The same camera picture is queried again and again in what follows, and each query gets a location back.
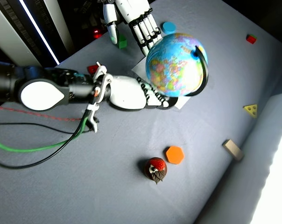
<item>globe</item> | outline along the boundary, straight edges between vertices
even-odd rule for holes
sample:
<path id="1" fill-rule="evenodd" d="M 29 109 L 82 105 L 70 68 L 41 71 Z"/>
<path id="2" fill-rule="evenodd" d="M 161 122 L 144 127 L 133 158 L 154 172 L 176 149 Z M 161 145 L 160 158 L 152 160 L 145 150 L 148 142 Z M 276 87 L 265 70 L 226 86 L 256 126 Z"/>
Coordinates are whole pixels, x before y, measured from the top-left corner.
<path id="1" fill-rule="evenodd" d="M 150 49 L 146 59 L 146 75 L 158 92 L 168 97 L 179 97 L 200 87 L 203 68 L 199 57 L 193 55 L 195 46 L 207 63 L 202 44 L 188 34 L 167 35 Z"/>

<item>yellow triangle with holes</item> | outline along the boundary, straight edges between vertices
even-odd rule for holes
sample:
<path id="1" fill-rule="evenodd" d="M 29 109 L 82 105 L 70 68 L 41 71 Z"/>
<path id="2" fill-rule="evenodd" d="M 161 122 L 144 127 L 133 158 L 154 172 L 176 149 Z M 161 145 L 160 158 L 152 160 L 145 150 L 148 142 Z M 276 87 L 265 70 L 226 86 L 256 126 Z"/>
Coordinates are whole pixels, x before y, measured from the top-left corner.
<path id="1" fill-rule="evenodd" d="M 244 106 L 243 108 L 251 115 L 251 117 L 257 118 L 257 104 Z"/>

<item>table surface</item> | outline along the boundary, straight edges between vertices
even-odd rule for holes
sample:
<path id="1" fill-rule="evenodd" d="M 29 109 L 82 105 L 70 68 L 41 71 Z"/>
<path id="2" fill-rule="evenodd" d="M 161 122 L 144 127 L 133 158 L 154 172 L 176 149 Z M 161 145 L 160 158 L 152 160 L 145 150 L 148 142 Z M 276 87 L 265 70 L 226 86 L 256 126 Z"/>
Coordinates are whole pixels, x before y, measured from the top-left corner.
<path id="1" fill-rule="evenodd" d="M 233 139 L 241 145 L 252 127 L 242 107 L 259 103 L 262 108 L 282 73 L 282 44 L 220 0 L 157 0 L 152 7 L 157 24 L 170 20 L 177 32 L 193 34 L 204 45 L 210 72 L 206 89 L 181 110 L 123 112 L 104 102 L 96 114 L 97 134 L 83 134 L 37 167 L 0 168 L 0 224 L 190 224 L 196 219 L 232 159 L 221 144 Z M 121 24 L 119 30 L 127 37 L 125 49 L 117 49 L 105 34 L 59 67 L 86 72 L 99 61 L 114 75 L 129 74 L 143 56 L 129 28 Z M 246 42 L 248 33 L 257 36 L 254 45 Z M 84 108 L 75 104 L 44 113 L 81 117 Z M 2 110 L 0 121 L 64 130 L 78 125 Z M 0 142 L 18 148 L 66 138 L 42 127 L 0 126 Z M 180 165 L 167 163 L 168 173 L 156 185 L 142 174 L 141 164 L 164 158 L 171 145 L 182 147 L 185 159 Z M 52 151 L 0 150 L 0 160 L 27 164 Z"/>

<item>orange block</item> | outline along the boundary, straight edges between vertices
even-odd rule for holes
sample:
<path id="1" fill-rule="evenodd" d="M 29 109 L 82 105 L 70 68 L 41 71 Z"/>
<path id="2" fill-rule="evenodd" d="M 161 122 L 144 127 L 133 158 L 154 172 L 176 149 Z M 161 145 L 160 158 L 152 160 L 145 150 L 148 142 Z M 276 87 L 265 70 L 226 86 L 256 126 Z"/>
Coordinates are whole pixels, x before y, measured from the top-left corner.
<path id="1" fill-rule="evenodd" d="M 171 146 L 166 151 L 166 157 L 168 162 L 180 164 L 184 159 L 183 150 L 180 147 Z"/>

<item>robotic hand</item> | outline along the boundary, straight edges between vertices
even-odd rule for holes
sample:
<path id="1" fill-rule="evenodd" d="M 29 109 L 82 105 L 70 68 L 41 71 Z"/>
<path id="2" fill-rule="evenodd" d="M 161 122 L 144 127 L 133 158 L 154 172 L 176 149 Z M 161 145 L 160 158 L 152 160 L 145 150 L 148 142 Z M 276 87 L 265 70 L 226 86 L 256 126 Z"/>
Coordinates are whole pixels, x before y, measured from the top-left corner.
<path id="1" fill-rule="evenodd" d="M 118 8 L 125 23 L 129 25 L 143 54 L 147 56 L 149 49 L 162 38 L 147 0 L 101 0 L 104 4 L 104 19 L 111 37 L 112 43 L 119 41 L 116 27 Z"/>
<path id="2" fill-rule="evenodd" d="M 98 130 L 95 112 L 103 100 L 118 109 L 169 109 L 177 98 L 159 94 L 141 78 L 112 76 L 100 65 L 94 75 L 74 70 L 40 67 L 15 67 L 0 63 L 0 102 L 18 102 L 25 107 L 44 111 L 68 103 L 89 103 L 89 122 Z"/>

